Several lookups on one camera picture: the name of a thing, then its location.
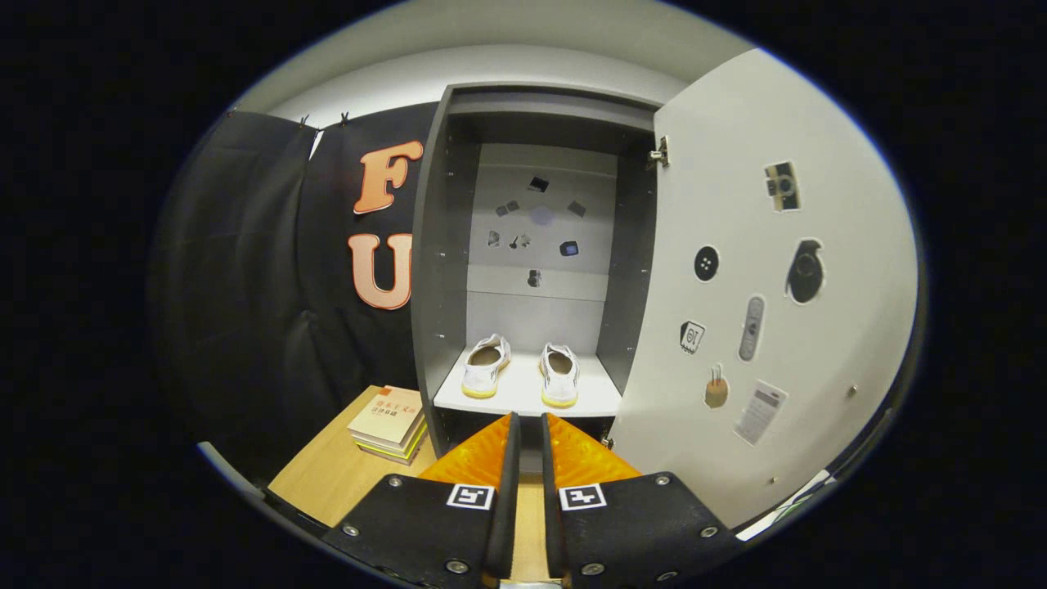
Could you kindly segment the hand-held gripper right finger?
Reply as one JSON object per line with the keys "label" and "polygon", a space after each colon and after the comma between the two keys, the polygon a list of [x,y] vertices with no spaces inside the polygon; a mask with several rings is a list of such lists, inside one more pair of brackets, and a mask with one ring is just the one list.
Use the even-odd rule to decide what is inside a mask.
{"label": "hand-held gripper right finger", "polygon": [[641,474],[578,426],[541,418],[547,571],[565,586],[671,586],[741,543],[671,472]]}

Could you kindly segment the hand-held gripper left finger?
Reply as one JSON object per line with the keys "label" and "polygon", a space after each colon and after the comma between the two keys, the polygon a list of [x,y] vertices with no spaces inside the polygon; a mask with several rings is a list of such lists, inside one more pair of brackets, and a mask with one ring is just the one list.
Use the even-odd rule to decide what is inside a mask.
{"label": "hand-held gripper left finger", "polygon": [[520,452],[511,412],[423,473],[384,476],[324,542],[403,586],[496,586],[512,568]]}

